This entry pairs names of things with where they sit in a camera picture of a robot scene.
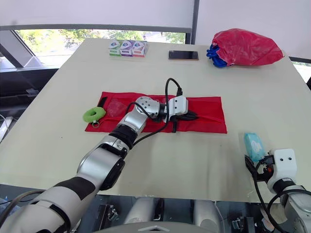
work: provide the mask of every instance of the floor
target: floor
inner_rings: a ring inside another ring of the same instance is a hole
[[[9,185],[0,184],[0,198],[11,200],[21,193],[33,190],[32,188],[15,187]],[[135,197],[124,196],[104,196],[97,195],[83,216],[80,226],[76,233],[91,233],[93,232],[100,205],[111,204],[116,208],[119,218],[111,222],[111,226],[121,225],[127,213],[135,203]],[[191,217],[191,200],[183,199],[164,199],[164,215],[163,221],[174,221],[183,223],[192,223]],[[26,205],[26,202],[20,202],[19,206]],[[252,216],[254,220],[261,220],[262,216],[259,210],[259,205],[256,203],[244,203],[244,202],[230,202],[219,201],[217,207],[224,219],[225,232],[239,232],[232,229],[231,221],[236,220],[241,216]],[[292,231],[291,224],[285,222],[281,224],[281,227],[288,231]]]

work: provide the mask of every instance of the green rubber ring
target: green rubber ring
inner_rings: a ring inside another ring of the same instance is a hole
[[[94,121],[99,120],[103,116],[105,116],[106,111],[104,108],[95,107],[88,110],[86,113],[83,114],[83,120],[88,123],[92,123]]]

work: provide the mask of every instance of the robotic arm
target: robotic arm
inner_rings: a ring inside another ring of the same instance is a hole
[[[293,223],[294,232],[311,232],[311,196],[303,186],[296,185],[297,164],[293,149],[271,150],[262,159],[265,166],[262,174],[258,174],[257,166],[248,156],[245,156],[245,163],[255,182],[266,182],[270,192],[276,196],[268,204],[268,211],[278,197],[284,207],[287,219]]]
[[[136,105],[109,135],[85,155],[75,177],[56,184],[9,216],[0,233],[70,232],[94,196],[115,184],[125,165],[124,158],[144,129],[147,118],[166,121],[165,104],[149,97],[140,97],[136,103],[140,107]],[[170,99],[168,119],[187,111],[188,100],[184,96]]]

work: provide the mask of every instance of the red plastic bag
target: red plastic bag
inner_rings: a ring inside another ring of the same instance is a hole
[[[212,45],[219,47],[216,53],[227,66],[261,66],[283,57],[273,39],[238,28],[216,33]]]

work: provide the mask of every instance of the black cable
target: black cable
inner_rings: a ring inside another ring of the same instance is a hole
[[[30,199],[30,200],[21,200],[21,201],[19,201],[19,202],[28,202],[28,201],[31,201],[31,200],[33,200],[33,199]],[[6,201],[6,202],[0,203],[0,205],[4,205],[4,204],[9,203],[9,202],[11,202],[11,201],[13,201],[13,200],[8,200],[8,201]]]
[[[130,107],[132,106],[132,105],[136,105],[138,108],[140,108],[143,112],[144,112],[144,114],[146,114],[147,115],[147,117],[149,118],[149,119],[151,119],[151,120],[155,120],[155,119],[153,119],[148,113],[147,113],[147,111],[140,105],[140,104],[138,104],[137,102],[131,102],[128,106],[127,106],[127,108],[126,108],[126,113],[128,113],[128,111],[130,110]]]
[[[288,233],[287,231],[284,231],[279,225],[278,223],[274,220],[274,218],[271,216],[269,210],[267,209],[263,199],[262,199],[262,196],[260,194],[260,191],[259,191],[259,188],[258,188],[258,184],[257,184],[257,171],[258,171],[258,168],[259,166],[262,164],[261,161],[258,162],[257,166],[255,167],[255,170],[254,170],[254,173],[253,173],[253,180],[254,180],[254,185],[255,185],[255,189],[256,189],[256,192],[257,192],[257,195],[259,197],[259,200],[260,200],[260,203],[263,207],[263,209],[265,210],[268,218],[269,218],[269,221],[271,222],[271,224],[276,228],[278,229],[281,233]]]
[[[170,81],[173,81],[176,85],[177,85],[177,88],[178,88],[178,91],[177,91],[177,95],[182,95],[182,91],[181,91],[181,87],[180,85],[178,84],[178,82],[175,80],[175,79],[172,79],[172,78],[169,78],[167,81],[166,81],[166,84],[165,84],[165,102],[166,102],[166,122],[165,122],[165,125],[162,126],[160,129],[158,129],[157,131],[155,132],[152,132],[150,134],[147,134],[146,136],[144,137],[141,137],[140,139],[138,139],[136,142],[134,142],[134,146],[138,143],[138,142],[141,142],[142,140],[146,139],[147,137],[150,137],[152,135],[155,135],[156,133],[158,132],[161,132],[162,130],[164,130],[168,124],[169,124],[169,115],[170,115],[170,110],[169,110],[169,95],[168,95],[168,86],[169,86],[169,82]]]
[[[4,224],[6,218],[9,216],[10,212],[13,210],[13,208],[26,196],[29,196],[31,194],[35,194],[35,193],[43,193],[44,190],[33,190],[33,191],[28,191],[26,193],[22,193],[19,196],[17,196],[16,198],[14,198],[12,200],[12,202],[5,208],[5,210],[3,211],[3,213],[0,216],[0,228],[2,227],[2,225]]]
[[[305,193],[311,196],[311,192],[307,191],[305,189],[289,189],[289,190],[283,190],[282,192],[279,192],[278,194],[276,194],[269,202],[268,204],[268,210],[270,212],[271,206],[273,204],[273,202],[276,201],[276,199],[278,199],[279,197],[281,197],[284,194],[288,194],[288,193]]]

